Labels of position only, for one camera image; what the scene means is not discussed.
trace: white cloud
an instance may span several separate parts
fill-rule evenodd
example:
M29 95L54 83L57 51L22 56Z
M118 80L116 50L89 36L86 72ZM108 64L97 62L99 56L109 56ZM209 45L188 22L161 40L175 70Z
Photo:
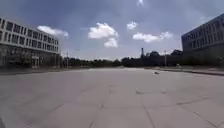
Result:
M160 34L160 39L170 39L170 38L172 38L173 37L173 34L172 33L170 33L170 32L162 32L161 34Z
M212 19L211 17L201 16L199 18L199 24L204 24L204 23L208 22L211 19Z
M146 43L150 43L153 41L162 41L164 39L170 39L173 37L173 34L170 32L162 32L159 36L153 36L151 34L143 34L138 32L137 34L133 35L134 40L143 40Z
M116 48L118 47L117 40L114 38L109 38L107 42L104 43L104 46L107 48Z
M135 22L130 22L130 23L128 23L127 24L127 29L135 29L136 27L138 26L138 24L137 23L135 23Z
M138 1L137 1L137 5L141 5L141 6L143 6L143 5L144 5L144 1L143 1L143 0L138 0Z
M97 23L97 27L91 27L88 33L90 39L100 39L109 36L118 36L118 33L106 23Z
M51 28L49 26L38 26L37 28L43 32L46 32L54 36L65 36L65 37L69 36L68 32L57 29L57 28Z

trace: curb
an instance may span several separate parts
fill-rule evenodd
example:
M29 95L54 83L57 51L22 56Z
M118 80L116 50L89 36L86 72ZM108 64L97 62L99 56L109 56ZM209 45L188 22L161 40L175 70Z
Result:
M213 72L169 70L169 69L152 69L152 70L167 71L167 72L185 72L185 73L194 73L194 74L203 74L203 75L214 75L214 76L224 76L224 72L223 73L213 73Z

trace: tree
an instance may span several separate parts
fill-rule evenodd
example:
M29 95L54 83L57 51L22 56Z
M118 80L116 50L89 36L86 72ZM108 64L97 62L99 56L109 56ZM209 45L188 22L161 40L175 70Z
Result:
M146 57L148 57L148 58L150 57L150 53L149 52L146 53Z
M173 50L173 52L170 55L171 56L181 56L181 55L183 55L183 52L175 49L175 50Z
M160 55L159 55L159 53L157 52L157 51L152 51L151 53L150 53L150 57L159 57Z

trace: pole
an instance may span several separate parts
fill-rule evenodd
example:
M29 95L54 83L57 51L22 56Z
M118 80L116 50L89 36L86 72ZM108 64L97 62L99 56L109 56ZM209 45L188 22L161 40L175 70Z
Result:
M165 67L166 67L166 65L167 65L167 64L166 64L166 50L165 50L165 60L164 60L164 61L165 61Z
M68 68L68 52L66 53L66 55L67 55L67 68Z

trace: white building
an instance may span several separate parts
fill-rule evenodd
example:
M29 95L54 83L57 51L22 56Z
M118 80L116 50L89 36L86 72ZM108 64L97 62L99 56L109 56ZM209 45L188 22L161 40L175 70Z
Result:
M0 67L56 66L59 40L36 28L0 18Z
M224 14L182 35L185 55L202 62L214 62L224 58Z

